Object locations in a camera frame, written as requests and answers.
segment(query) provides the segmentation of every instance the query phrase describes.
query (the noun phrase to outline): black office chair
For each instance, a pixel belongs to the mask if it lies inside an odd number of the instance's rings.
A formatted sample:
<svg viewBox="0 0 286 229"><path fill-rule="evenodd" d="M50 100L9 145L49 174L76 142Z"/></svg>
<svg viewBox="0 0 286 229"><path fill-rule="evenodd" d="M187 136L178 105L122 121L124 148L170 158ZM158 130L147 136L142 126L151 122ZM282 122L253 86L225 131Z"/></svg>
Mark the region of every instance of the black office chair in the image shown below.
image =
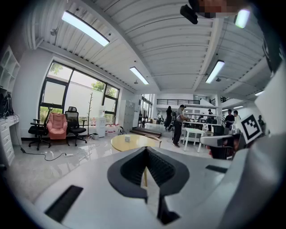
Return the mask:
<svg viewBox="0 0 286 229"><path fill-rule="evenodd" d="M75 107L70 106L68 108L68 111L65 112L66 114L66 118L67 118L67 134L68 133L73 133L75 135L75 140L82 140L85 141L85 143L87 143L87 141L83 138L79 137L79 134L83 133L86 131L86 129L84 128L84 123L82 125L82 127L80 127L79 124L79 113L76 111Z"/></svg>
<svg viewBox="0 0 286 229"><path fill-rule="evenodd" d="M38 143L37 150L39 150L39 146L42 142L49 144L49 147L50 147L50 142L43 140L43 138L42 138L42 136L46 136L49 133L49 131L46 127L46 124L48 122L48 117L49 117L50 111L53 108L48 108L48 109L49 109L49 111L48 111L48 114L45 118L44 124L40 124L40 121L41 121L40 119L34 119L34 121L36 121L36 123L31 123L33 126L30 127L30 129L28 130L28 133L35 134L35 137L37 137L37 140L30 142L29 147L31 147L31 144L33 144L33 143Z"/></svg>

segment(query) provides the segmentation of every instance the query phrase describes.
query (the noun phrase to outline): pink armchair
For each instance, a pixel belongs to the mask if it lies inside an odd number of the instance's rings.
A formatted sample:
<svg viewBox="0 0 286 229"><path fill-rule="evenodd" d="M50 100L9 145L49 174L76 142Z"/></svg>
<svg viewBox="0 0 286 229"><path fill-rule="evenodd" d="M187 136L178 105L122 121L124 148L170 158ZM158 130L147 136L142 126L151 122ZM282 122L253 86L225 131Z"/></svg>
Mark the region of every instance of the pink armchair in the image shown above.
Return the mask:
<svg viewBox="0 0 286 229"><path fill-rule="evenodd" d="M50 139L66 139L67 119L65 114L50 113L46 127L49 130Z"/></svg>

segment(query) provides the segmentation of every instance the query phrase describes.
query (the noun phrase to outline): glossy floor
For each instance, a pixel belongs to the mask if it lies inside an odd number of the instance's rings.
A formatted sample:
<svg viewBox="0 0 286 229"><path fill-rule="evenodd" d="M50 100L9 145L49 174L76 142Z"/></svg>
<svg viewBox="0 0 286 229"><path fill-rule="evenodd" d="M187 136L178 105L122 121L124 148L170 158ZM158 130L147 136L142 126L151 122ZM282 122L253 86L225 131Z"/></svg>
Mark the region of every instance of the glossy floor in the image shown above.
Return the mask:
<svg viewBox="0 0 286 229"><path fill-rule="evenodd" d="M197 153L198 143L193 146L193 143L189 142L185 152L182 142L180 148L174 147L172 145L172 133L166 132L163 125L147 124L146 127L162 133L160 138L162 140L161 148L197 157L210 157L208 151L204 148L201 148L201 152ZM29 148L29 142L23 141L22 147L27 153L45 154L47 160L52 160L62 153L72 153L74 156L65 157L62 155L54 161L45 161L44 156L24 154L20 147L14 146L15 159L11 167L6 171L8 184L15 193L23 195L31 202L34 202L48 186L76 167L100 157L120 153L111 146L111 138L106 136L99 140L90 140L87 144L83 141L78 141L76 147L73 140L70 141L70 146L66 145L65 141L52 142L50 148L42 144L39 151L36 150L36 145L32 145ZM150 173L147 175L147 181L148 205L156 213L159 188Z"/></svg>

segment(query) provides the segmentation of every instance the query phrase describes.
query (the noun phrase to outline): black shirt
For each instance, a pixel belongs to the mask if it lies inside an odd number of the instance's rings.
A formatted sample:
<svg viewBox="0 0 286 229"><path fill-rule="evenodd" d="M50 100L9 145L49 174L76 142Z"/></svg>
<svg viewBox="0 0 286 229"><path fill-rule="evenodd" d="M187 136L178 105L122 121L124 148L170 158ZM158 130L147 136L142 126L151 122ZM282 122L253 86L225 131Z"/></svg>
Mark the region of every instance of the black shirt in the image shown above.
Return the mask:
<svg viewBox="0 0 286 229"><path fill-rule="evenodd" d="M171 116L172 110L166 110L167 116Z"/></svg>
<svg viewBox="0 0 286 229"><path fill-rule="evenodd" d="M226 121L234 121L234 116L231 114L230 116L228 115L226 118L225 118ZM229 128L231 126L231 123L226 123L225 124L225 127L226 128Z"/></svg>

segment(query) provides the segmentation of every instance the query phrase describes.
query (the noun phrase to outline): white ceiling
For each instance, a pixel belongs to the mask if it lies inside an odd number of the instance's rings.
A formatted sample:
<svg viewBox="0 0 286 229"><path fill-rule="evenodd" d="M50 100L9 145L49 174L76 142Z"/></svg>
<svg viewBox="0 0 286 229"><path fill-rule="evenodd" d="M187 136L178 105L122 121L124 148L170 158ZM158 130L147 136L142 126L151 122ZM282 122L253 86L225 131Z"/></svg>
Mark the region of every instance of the white ceiling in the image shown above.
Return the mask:
<svg viewBox="0 0 286 229"><path fill-rule="evenodd" d="M138 93L170 90L224 94L231 89L232 95L246 97L263 89L270 77L267 66L232 89L264 57L263 34L255 17L250 17L245 29L234 25L234 17L220 22L199 18L199 23L193 25L180 14L180 7L186 3L187 0L47 0L34 9L34 36L105 70L107 77L118 78L126 88ZM62 21L65 10L101 32L110 44L103 47ZM52 36L50 30L56 28L58 34ZM206 84L207 77L200 74L210 74L218 59L225 61L219 73L221 81ZM129 70L133 66L149 85Z"/></svg>

